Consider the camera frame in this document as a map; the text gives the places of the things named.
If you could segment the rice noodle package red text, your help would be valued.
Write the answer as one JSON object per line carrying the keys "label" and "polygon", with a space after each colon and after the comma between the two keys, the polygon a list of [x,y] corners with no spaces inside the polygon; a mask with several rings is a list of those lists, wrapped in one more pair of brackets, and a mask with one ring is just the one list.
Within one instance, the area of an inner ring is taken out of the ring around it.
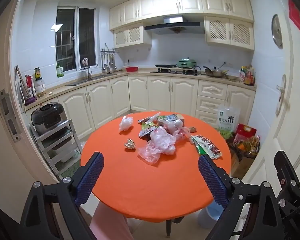
{"label": "rice noodle package red text", "polygon": [[193,144],[199,155],[207,154],[211,159],[218,159],[222,156],[222,152],[208,138],[202,135],[190,136],[190,143]]}

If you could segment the white paper ball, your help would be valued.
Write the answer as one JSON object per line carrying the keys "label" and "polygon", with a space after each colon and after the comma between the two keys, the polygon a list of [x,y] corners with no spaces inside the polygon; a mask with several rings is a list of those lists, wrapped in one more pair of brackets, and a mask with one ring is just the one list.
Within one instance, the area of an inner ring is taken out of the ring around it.
{"label": "white paper ball", "polygon": [[125,148],[129,150],[135,150],[136,145],[135,142],[132,139],[127,139],[127,141],[124,143]]}

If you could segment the clear plastic bag red print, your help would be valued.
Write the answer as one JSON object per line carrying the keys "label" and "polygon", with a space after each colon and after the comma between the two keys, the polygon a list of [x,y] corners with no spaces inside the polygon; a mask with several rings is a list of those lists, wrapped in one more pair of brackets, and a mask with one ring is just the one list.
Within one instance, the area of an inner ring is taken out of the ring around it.
{"label": "clear plastic bag red print", "polygon": [[159,126],[151,131],[150,141],[138,149],[139,157],[154,165],[159,161],[161,155],[174,155],[176,152],[175,144],[189,138],[190,130],[187,127],[181,127],[170,134],[162,126]]}

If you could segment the white plastic bag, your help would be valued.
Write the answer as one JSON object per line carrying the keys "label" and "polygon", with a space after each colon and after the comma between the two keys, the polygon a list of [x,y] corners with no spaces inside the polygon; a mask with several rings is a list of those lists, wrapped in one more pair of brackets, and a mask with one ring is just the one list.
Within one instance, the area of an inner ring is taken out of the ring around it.
{"label": "white plastic bag", "polygon": [[133,125],[133,117],[124,115],[119,125],[119,132],[129,130]]}

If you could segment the milk carton box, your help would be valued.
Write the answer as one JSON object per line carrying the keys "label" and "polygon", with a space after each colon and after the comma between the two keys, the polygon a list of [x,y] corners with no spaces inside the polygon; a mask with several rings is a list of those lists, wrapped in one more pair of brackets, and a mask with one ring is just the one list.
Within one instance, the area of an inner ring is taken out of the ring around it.
{"label": "milk carton box", "polygon": [[160,124],[170,124],[173,122],[182,122],[184,124],[184,117],[181,114],[170,114],[170,115],[160,115],[157,118]]}

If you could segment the white red snack wrapper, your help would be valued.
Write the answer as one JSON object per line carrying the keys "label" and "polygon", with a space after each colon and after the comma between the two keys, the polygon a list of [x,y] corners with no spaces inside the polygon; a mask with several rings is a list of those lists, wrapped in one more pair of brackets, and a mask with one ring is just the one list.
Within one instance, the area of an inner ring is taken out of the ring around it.
{"label": "white red snack wrapper", "polygon": [[143,138],[149,134],[151,134],[152,131],[156,130],[157,128],[155,126],[149,127],[147,129],[143,129],[139,133],[139,138]]}

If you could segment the green snack wrapper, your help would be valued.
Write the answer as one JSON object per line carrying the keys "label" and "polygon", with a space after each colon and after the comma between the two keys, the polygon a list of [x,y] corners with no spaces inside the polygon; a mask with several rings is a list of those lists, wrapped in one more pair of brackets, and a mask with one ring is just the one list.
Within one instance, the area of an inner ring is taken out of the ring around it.
{"label": "green snack wrapper", "polygon": [[142,130],[150,129],[150,128],[152,128],[152,127],[157,127],[157,124],[154,123],[154,122],[143,122],[143,123],[141,124],[141,129],[142,129]]}

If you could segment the clear bubble wrap piece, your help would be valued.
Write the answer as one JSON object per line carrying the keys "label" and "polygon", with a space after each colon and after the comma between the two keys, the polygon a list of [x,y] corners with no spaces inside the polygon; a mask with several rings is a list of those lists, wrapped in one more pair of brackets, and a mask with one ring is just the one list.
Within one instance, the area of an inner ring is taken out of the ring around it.
{"label": "clear bubble wrap piece", "polygon": [[150,122],[156,123],[157,120],[158,120],[159,115],[160,115],[160,112],[158,112],[158,113],[154,114],[153,116],[149,117],[146,120],[146,123],[150,123]]}

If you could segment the blue trash bin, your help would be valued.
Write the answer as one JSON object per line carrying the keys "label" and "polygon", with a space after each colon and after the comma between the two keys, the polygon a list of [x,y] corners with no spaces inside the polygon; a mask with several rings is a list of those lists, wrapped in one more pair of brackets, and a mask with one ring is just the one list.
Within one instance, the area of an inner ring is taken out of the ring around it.
{"label": "blue trash bin", "polygon": [[198,225],[204,229],[212,229],[221,217],[223,210],[224,208],[213,200],[210,205],[200,210],[197,217]]}

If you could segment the lower kitchen cabinets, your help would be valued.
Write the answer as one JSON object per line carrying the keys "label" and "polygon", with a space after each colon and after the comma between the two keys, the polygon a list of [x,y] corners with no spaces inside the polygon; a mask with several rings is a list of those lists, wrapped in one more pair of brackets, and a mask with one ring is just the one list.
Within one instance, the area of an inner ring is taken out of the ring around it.
{"label": "lower kitchen cabinets", "polygon": [[81,139],[131,112],[170,111],[216,127],[218,109],[226,106],[239,109],[239,123],[246,125],[255,92],[255,88],[225,79],[126,73],[59,87],[27,106],[27,115],[49,102],[61,103]]}

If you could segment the kitchen cabinets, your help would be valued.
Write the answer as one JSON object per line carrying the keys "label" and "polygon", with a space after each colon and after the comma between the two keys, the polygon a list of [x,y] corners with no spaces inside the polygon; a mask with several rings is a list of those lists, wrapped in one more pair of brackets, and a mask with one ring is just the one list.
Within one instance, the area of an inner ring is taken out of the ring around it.
{"label": "kitchen cabinets", "polygon": [[255,88],[225,79],[126,73],[59,87],[27,106],[27,115],[49,102],[61,103],[81,139],[131,112],[170,111],[216,127],[218,109],[226,106],[239,109],[239,123],[246,125],[255,92]]}
{"label": "kitchen cabinets", "polygon": [[206,42],[254,50],[250,0],[130,0],[110,9],[115,48],[151,44],[144,30],[156,18],[182,15],[204,22]]}

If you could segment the upper kitchen cabinets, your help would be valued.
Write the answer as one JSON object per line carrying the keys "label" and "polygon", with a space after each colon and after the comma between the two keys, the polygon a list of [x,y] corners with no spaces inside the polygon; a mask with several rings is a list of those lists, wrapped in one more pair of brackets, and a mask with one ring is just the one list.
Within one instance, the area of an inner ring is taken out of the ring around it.
{"label": "upper kitchen cabinets", "polygon": [[115,48],[151,44],[144,30],[156,18],[182,15],[204,22],[206,42],[254,50],[250,0],[130,0],[110,9]]}

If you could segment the cardboard box with groceries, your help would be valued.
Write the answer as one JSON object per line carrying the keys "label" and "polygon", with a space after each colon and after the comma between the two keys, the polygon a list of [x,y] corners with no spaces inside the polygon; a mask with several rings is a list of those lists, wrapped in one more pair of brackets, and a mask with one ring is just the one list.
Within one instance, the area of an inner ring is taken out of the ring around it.
{"label": "cardboard box with groceries", "polygon": [[258,135],[250,138],[246,138],[243,135],[235,136],[233,142],[229,144],[232,155],[231,177],[243,179],[257,157],[260,146],[260,137]]}

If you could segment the metal shelf rack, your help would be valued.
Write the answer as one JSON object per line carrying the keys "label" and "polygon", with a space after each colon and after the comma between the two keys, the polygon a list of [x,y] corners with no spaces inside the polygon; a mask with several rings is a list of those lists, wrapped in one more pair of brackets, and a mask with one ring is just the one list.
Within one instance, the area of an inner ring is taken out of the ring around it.
{"label": "metal shelf rack", "polygon": [[82,155],[82,145],[72,120],[63,121],[41,135],[33,124],[30,124],[30,130],[49,168],[62,180],[64,173],[76,164]]}

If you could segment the orange round tablecloth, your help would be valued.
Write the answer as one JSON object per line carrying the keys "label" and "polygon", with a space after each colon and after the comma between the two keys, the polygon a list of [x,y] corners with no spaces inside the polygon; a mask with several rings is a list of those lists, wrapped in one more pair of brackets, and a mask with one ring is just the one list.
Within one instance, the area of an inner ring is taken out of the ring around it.
{"label": "orange round tablecloth", "polygon": [[133,114],[134,124],[125,132],[119,131],[120,118],[95,130],[83,148],[81,164],[101,152],[104,168],[93,189],[96,198],[128,218],[162,222],[198,211],[213,197],[199,172],[196,148],[188,140],[177,142],[175,154],[161,155],[154,165],[125,148],[128,139],[137,148],[145,146],[138,120],[152,114]]}

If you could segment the rice bag white green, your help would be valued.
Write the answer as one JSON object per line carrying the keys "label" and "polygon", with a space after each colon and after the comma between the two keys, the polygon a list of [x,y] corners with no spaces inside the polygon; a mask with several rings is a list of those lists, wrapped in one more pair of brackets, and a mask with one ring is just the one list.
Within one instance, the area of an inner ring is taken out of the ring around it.
{"label": "rice bag white green", "polygon": [[240,109],[232,106],[218,107],[218,128],[223,131],[234,132],[237,129]]}

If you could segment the black rice cooker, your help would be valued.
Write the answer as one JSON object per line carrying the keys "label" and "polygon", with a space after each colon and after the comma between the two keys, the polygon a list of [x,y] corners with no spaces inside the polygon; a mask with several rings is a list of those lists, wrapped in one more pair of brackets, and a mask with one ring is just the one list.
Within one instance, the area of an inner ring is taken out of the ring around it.
{"label": "black rice cooker", "polygon": [[67,120],[64,107],[57,102],[51,102],[36,109],[31,114],[31,122],[38,135],[42,135]]}

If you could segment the brown paper ball far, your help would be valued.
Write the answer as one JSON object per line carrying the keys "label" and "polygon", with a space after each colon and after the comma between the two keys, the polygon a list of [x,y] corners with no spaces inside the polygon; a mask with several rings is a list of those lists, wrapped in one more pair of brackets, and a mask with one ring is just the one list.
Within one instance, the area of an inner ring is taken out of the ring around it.
{"label": "brown paper ball far", "polygon": [[197,129],[195,127],[190,127],[189,131],[190,131],[190,133],[195,133],[195,132],[197,132]]}

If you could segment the condiment bottles group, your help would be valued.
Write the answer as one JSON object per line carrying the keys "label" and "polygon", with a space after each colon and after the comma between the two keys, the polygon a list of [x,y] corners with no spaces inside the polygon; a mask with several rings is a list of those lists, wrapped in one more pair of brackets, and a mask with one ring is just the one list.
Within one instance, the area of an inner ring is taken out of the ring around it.
{"label": "condiment bottles group", "polygon": [[247,86],[255,85],[255,69],[252,65],[242,66],[239,71],[240,83]]}

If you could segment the white door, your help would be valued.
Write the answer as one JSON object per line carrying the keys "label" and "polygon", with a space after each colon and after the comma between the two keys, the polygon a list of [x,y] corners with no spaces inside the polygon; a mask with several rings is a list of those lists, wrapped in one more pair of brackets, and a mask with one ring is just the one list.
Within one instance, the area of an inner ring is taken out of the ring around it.
{"label": "white door", "polygon": [[274,167],[274,156],[284,151],[300,183],[300,12],[294,3],[287,2],[287,16],[280,16],[280,27],[285,56],[285,73],[277,84],[275,119],[268,137],[243,180],[259,185],[271,184],[275,194],[287,179],[279,179]]}

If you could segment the clear jar yellow lid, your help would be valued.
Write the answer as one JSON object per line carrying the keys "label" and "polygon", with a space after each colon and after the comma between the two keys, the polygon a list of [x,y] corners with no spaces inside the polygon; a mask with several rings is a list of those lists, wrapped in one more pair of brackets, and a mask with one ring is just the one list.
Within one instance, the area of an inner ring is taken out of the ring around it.
{"label": "clear jar yellow lid", "polygon": [[35,76],[34,87],[35,87],[36,95],[37,97],[42,97],[46,93],[46,86],[45,86],[45,81],[41,77],[41,72],[39,67],[34,69],[34,76]]}

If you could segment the wok pan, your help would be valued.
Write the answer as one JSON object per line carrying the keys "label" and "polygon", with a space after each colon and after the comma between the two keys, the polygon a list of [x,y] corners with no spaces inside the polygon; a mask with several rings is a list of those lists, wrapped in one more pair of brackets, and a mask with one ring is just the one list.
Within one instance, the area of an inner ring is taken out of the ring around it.
{"label": "wok pan", "polygon": [[204,66],[205,74],[209,77],[217,77],[222,78],[224,75],[228,72],[228,70],[221,70],[221,68],[225,65],[224,62],[220,67],[214,67],[213,69],[210,69],[206,66]]}

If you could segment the green bottle on sill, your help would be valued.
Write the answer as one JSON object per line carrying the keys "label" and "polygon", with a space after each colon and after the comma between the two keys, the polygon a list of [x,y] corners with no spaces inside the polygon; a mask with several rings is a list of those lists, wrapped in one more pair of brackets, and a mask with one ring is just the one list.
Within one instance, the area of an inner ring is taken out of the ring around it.
{"label": "green bottle on sill", "polygon": [[60,62],[57,62],[57,77],[60,78],[60,77],[63,77],[64,76],[64,72],[63,72],[63,67],[61,65]]}

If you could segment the faucet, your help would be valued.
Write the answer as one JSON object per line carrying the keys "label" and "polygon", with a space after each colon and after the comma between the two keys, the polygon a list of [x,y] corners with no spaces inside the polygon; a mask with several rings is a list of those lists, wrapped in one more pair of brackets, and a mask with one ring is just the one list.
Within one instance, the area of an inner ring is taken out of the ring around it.
{"label": "faucet", "polygon": [[81,70],[86,70],[87,71],[87,79],[91,80],[92,79],[92,72],[90,71],[91,66],[89,65],[89,59],[87,57],[82,59],[82,66]]}

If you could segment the green electric pot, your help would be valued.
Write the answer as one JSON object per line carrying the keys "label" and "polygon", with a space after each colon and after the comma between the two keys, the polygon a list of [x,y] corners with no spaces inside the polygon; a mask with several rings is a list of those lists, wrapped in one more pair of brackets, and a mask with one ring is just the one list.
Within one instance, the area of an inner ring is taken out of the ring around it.
{"label": "green electric pot", "polygon": [[195,68],[197,66],[197,62],[193,59],[181,59],[177,63],[178,68]]}

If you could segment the hanging utensil rack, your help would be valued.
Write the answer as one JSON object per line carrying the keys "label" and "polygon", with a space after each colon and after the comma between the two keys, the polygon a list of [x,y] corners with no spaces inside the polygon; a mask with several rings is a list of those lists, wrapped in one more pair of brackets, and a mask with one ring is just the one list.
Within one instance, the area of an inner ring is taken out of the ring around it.
{"label": "hanging utensil rack", "polygon": [[103,74],[113,74],[118,71],[115,56],[119,52],[117,49],[110,49],[106,43],[104,44],[104,48],[100,50],[101,71]]}

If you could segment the red basin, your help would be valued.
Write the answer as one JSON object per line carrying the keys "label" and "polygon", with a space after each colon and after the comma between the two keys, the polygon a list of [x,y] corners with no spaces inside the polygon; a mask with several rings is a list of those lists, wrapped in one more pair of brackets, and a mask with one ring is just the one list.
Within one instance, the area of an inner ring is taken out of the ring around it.
{"label": "red basin", "polygon": [[126,67],[126,72],[137,72],[138,67]]}

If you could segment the red door decoration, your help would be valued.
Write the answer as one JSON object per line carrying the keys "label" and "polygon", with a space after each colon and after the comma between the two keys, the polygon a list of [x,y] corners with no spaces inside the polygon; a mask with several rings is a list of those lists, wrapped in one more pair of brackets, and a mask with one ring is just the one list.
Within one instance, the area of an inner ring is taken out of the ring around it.
{"label": "red door decoration", "polygon": [[288,5],[289,5],[289,18],[300,30],[300,11],[292,0],[288,0]]}

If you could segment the gas stove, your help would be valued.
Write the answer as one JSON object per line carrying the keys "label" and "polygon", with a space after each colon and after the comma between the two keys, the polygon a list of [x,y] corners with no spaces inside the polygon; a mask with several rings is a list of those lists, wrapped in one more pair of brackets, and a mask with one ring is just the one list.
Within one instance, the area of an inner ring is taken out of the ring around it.
{"label": "gas stove", "polygon": [[151,73],[164,73],[164,74],[183,74],[183,75],[193,75],[198,76],[197,68],[179,68],[176,64],[155,64],[156,71],[151,71]]}

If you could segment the window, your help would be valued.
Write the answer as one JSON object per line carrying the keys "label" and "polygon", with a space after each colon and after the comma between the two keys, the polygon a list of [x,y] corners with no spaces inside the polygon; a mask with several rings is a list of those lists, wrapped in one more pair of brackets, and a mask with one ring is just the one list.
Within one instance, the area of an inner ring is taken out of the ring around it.
{"label": "window", "polygon": [[63,72],[81,70],[82,59],[98,65],[95,41],[95,9],[59,7],[55,22],[55,57]]}

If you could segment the range hood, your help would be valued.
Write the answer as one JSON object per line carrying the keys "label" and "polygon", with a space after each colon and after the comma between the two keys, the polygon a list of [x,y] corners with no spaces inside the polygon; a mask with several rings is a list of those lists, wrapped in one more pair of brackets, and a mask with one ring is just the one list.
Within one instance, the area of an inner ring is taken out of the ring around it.
{"label": "range hood", "polygon": [[144,26],[144,30],[157,35],[204,34],[204,22],[188,21],[182,15],[164,17],[161,24]]}

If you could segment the round wall clock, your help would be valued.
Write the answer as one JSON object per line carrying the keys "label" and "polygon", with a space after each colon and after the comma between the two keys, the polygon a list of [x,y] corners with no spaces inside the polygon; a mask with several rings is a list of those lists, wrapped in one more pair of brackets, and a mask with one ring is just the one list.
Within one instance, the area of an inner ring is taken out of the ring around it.
{"label": "round wall clock", "polygon": [[272,23],[271,23],[271,32],[275,45],[279,48],[283,48],[283,38],[281,34],[281,26],[279,17],[277,14],[273,15]]}

